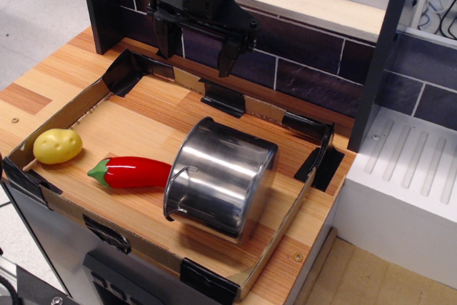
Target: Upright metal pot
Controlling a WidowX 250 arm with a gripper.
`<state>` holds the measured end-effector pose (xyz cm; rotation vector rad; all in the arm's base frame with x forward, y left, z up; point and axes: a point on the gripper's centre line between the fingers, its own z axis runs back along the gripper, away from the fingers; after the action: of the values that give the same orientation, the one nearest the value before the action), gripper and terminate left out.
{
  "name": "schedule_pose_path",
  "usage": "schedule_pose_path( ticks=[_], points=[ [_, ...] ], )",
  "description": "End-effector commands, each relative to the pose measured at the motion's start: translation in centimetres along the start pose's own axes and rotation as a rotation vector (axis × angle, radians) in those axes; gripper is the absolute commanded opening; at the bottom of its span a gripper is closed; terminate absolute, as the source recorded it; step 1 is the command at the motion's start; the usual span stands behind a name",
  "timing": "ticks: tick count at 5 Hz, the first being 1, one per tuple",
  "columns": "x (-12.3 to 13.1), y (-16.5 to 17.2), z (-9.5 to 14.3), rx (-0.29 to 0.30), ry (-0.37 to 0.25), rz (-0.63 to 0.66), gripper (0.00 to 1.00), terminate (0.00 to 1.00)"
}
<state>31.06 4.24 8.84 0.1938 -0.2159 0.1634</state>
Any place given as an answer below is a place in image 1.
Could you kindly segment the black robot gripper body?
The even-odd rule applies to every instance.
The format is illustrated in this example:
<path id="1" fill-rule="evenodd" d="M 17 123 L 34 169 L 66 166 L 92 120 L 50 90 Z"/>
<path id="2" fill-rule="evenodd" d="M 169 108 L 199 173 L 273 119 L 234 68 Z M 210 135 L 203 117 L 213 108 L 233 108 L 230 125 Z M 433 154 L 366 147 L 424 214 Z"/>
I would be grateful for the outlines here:
<path id="1" fill-rule="evenodd" d="M 215 38 L 229 35 L 254 36 L 257 40 L 260 22 L 243 10 L 237 0 L 150 0 L 148 14 L 170 14 L 181 19 L 181 28 L 193 29 Z"/>

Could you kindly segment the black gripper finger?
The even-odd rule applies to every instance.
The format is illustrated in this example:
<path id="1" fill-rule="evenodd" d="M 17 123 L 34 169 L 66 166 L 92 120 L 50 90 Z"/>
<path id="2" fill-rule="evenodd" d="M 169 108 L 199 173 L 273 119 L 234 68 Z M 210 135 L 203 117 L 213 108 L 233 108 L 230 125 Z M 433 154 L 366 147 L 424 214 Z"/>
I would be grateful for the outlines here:
<path id="1" fill-rule="evenodd" d="M 218 68 L 219 77 L 227 77 L 241 54 L 252 52 L 254 49 L 254 36 L 229 35 L 222 43 L 219 53 Z"/>
<path id="2" fill-rule="evenodd" d="M 161 54 L 169 59 L 181 46 L 181 19 L 170 14 L 154 13 L 154 33 Z"/>

